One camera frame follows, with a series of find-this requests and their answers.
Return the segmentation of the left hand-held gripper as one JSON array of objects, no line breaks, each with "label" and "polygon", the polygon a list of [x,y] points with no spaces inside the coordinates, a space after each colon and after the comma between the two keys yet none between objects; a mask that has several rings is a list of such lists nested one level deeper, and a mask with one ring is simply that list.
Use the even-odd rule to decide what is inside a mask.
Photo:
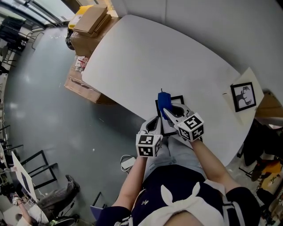
[{"label": "left hand-held gripper", "polygon": [[136,135],[136,149],[138,156],[154,158],[162,147],[162,120],[155,116],[144,122],[141,131]]}]

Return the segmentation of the black framed nature print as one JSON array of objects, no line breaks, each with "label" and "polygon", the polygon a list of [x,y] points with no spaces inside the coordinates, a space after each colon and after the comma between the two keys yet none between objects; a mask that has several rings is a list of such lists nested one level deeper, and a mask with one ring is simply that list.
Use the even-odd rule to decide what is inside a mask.
[{"label": "black framed nature print", "polygon": [[[163,115],[160,112],[159,107],[158,107],[158,100],[155,100],[155,103],[156,103],[157,114],[161,118],[161,122],[162,122],[162,129],[161,129],[162,134],[164,136],[170,136],[170,135],[176,134],[176,129],[174,128],[174,126],[171,127],[168,121],[163,118]],[[182,95],[172,96],[171,103],[184,104],[184,98]]]}]

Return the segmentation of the blue cloth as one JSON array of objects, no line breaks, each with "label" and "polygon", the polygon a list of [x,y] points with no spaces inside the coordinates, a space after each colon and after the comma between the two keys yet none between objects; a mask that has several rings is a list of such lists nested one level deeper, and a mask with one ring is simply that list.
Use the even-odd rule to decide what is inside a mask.
[{"label": "blue cloth", "polygon": [[171,102],[171,95],[169,93],[164,92],[161,89],[161,92],[158,93],[157,103],[158,103],[159,111],[162,114],[162,117],[165,120],[168,120],[168,117],[166,116],[164,109],[172,111],[173,107],[172,107],[172,102]]}]

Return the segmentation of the person's right forearm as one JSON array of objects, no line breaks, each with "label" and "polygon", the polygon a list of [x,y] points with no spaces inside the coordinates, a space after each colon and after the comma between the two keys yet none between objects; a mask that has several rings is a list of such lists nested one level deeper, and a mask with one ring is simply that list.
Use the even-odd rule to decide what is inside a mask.
[{"label": "person's right forearm", "polygon": [[191,146],[209,180],[222,184],[225,187],[225,192],[240,187],[240,185],[231,177],[221,161],[202,141],[197,139],[191,142]]}]

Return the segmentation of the light jeans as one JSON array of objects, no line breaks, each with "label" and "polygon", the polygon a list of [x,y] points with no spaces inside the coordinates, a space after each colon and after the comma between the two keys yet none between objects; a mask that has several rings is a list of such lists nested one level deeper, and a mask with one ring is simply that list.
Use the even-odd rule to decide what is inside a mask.
[{"label": "light jeans", "polygon": [[156,157],[147,159],[144,179],[157,167],[168,165],[179,165],[191,169],[206,178],[194,151],[171,136],[163,139],[162,147]]}]

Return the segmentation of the white power strip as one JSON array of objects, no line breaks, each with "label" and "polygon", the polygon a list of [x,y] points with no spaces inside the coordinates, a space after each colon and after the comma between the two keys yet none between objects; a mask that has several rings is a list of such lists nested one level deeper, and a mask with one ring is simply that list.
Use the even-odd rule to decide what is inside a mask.
[{"label": "white power strip", "polygon": [[134,163],[136,161],[136,158],[134,156],[131,155],[123,155],[120,158],[120,165],[121,165],[121,170],[123,172],[126,172],[127,174],[129,174],[131,168],[133,167]]}]

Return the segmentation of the navy top with white bow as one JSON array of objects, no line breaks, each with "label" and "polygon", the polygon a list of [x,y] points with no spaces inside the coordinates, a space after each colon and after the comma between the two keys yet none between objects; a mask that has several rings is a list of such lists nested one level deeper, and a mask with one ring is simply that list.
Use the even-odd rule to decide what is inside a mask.
[{"label": "navy top with white bow", "polygon": [[164,226],[184,211],[203,226],[258,226],[260,221],[259,204],[247,188],[225,192],[198,172],[170,165],[156,168],[145,179],[132,210],[107,207],[96,226]]}]

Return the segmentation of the white table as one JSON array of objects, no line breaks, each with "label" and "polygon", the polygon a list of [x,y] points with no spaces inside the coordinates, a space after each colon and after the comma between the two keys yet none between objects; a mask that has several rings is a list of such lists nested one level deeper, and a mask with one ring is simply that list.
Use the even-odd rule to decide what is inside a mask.
[{"label": "white table", "polygon": [[251,126],[235,117],[224,98],[240,77],[232,66],[192,38],[134,15],[121,18],[103,37],[82,80],[147,120],[157,114],[160,91],[183,96],[204,120],[203,141],[228,165]]}]

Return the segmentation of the cream paper sheet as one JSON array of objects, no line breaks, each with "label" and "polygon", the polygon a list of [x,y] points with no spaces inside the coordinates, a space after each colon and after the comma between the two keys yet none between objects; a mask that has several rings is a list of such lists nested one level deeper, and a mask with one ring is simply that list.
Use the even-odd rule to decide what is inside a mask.
[{"label": "cream paper sheet", "polygon": [[256,109],[257,109],[257,107],[259,106],[259,104],[261,103],[261,101],[264,97],[262,88],[261,88],[255,74],[251,70],[251,68],[248,68],[241,75],[241,77],[238,80],[236,80],[234,83],[232,83],[232,85],[240,84],[240,83],[248,83],[248,82],[252,82],[255,97],[256,97],[256,106],[254,106],[252,108],[249,108],[249,109],[246,109],[246,110],[243,110],[243,111],[240,111],[240,112],[235,112],[235,108],[234,108],[234,104],[233,104],[233,97],[232,97],[230,86],[228,87],[226,92],[222,94],[224,99],[226,100],[228,106],[231,108],[233,114],[235,115],[237,121],[241,125],[247,125],[249,122],[253,121],[255,113],[256,113]]}]

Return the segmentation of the flat cardboard sheet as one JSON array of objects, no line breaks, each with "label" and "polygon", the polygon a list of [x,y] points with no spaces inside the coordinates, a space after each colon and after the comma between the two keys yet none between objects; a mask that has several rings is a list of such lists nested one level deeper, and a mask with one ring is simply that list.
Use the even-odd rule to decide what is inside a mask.
[{"label": "flat cardboard sheet", "polygon": [[256,109],[255,117],[283,118],[283,105],[270,91],[264,92],[264,97]]}]

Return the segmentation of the crumpled plastic wrappers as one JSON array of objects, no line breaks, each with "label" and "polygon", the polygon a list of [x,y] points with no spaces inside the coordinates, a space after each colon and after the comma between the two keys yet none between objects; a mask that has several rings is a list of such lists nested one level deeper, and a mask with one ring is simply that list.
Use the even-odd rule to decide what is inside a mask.
[{"label": "crumpled plastic wrappers", "polygon": [[86,56],[76,56],[75,57],[75,70],[82,72],[85,70],[89,58]]}]

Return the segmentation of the large brown cardboard box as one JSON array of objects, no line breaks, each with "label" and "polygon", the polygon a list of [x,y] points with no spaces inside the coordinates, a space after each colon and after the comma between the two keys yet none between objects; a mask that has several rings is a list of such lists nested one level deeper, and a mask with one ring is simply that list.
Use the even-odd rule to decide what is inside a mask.
[{"label": "large brown cardboard box", "polygon": [[74,31],[70,41],[74,47],[75,54],[77,56],[90,57],[103,37],[119,20],[119,17],[113,17],[96,37],[86,37]]}]

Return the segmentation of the black round stool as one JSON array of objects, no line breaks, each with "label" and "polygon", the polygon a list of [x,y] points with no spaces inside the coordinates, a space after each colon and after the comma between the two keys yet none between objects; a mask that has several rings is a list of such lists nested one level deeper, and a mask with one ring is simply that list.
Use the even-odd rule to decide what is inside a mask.
[{"label": "black round stool", "polygon": [[48,226],[76,226],[78,215],[61,216],[49,222]]}]

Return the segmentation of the clothes rack with dark clothes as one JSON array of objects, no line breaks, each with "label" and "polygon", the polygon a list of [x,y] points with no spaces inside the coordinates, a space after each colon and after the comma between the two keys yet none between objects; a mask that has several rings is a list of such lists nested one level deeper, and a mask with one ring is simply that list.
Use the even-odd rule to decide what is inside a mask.
[{"label": "clothes rack with dark clothes", "polygon": [[0,21],[0,49],[5,47],[8,50],[22,52],[27,43],[31,43],[31,48],[35,50],[35,42],[44,33],[39,32],[35,34],[26,29],[24,25],[25,22],[23,20],[10,16]]}]

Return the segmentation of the black framed deer picture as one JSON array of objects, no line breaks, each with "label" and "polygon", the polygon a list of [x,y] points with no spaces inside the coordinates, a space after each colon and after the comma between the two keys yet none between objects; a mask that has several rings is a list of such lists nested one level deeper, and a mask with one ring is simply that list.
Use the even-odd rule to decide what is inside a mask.
[{"label": "black framed deer picture", "polygon": [[235,112],[240,112],[256,106],[256,97],[252,82],[230,86]]}]

